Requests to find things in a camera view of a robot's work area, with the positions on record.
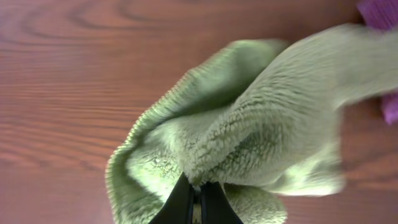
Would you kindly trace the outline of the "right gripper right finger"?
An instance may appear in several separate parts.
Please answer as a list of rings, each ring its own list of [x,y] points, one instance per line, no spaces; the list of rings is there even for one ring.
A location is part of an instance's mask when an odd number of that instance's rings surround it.
[[[219,182],[207,182],[201,186],[200,202],[202,224],[243,224]]]

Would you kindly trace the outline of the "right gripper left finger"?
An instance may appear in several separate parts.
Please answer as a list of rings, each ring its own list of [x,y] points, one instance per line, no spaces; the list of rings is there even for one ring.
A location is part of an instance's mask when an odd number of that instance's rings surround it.
[[[195,191],[181,174],[167,201],[149,224],[192,224]]]

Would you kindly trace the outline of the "green microfiber cloth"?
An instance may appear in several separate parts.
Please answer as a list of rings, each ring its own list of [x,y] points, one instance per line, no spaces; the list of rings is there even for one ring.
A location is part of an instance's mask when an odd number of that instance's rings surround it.
[[[238,40],[189,70],[113,152],[116,223],[149,223],[181,175],[219,182],[244,223],[283,223],[280,195],[345,186],[343,108],[397,88],[397,30],[343,24],[294,44]]]

